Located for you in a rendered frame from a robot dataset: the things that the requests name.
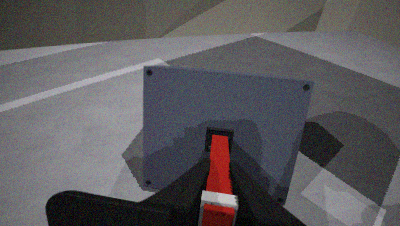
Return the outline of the red peg with white band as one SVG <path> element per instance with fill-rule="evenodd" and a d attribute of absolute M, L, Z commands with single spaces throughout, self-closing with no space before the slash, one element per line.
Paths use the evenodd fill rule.
<path fill-rule="evenodd" d="M 228 137 L 212 135 L 210 171 L 202 190 L 198 226 L 234 226 L 238 209 L 230 176 Z"/>

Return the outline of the grey sloped panel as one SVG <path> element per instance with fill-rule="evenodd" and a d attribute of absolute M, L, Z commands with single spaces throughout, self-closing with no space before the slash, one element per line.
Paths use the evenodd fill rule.
<path fill-rule="evenodd" d="M 314 82 L 280 75 L 143 66 L 144 187 L 163 189 L 228 137 L 237 163 L 285 206 Z"/>

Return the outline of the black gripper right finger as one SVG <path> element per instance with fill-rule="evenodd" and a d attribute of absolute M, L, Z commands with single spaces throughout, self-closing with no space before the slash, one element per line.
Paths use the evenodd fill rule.
<path fill-rule="evenodd" d="M 268 194 L 237 163 L 230 162 L 238 209 L 234 226 L 306 226 Z"/>

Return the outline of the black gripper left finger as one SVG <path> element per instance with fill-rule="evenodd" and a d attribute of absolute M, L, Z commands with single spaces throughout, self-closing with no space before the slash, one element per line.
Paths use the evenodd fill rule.
<path fill-rule="evenodd" d="M 49 198 L 49 226 L 198 226 L 210 159 L 139 202 L 68 190 Z"/>

